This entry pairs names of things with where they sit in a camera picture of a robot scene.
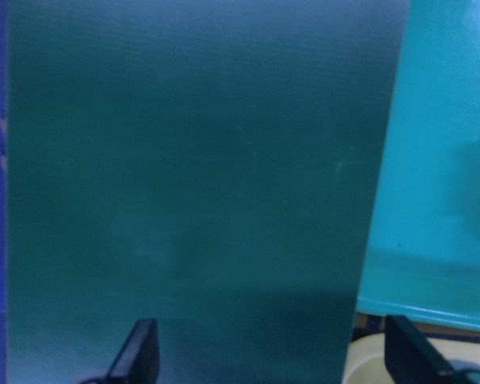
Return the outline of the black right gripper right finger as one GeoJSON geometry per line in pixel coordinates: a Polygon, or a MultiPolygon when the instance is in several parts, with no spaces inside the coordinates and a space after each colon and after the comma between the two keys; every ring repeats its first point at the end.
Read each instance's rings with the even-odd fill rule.
{"type": "Polygon", "coordinates": [[[403,315],[385,320],[384,363],[394,383],[464,383],[464,378],[403,315]]]}

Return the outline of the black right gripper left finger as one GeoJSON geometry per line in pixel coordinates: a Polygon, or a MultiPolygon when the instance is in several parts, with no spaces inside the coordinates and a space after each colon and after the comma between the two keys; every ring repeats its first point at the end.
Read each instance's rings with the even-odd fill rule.
{"type": "Polygon", "coordinates": [[[158,322],[138,320],[106,373],[107,383],[156,383],[160,370],[158,322]]]}

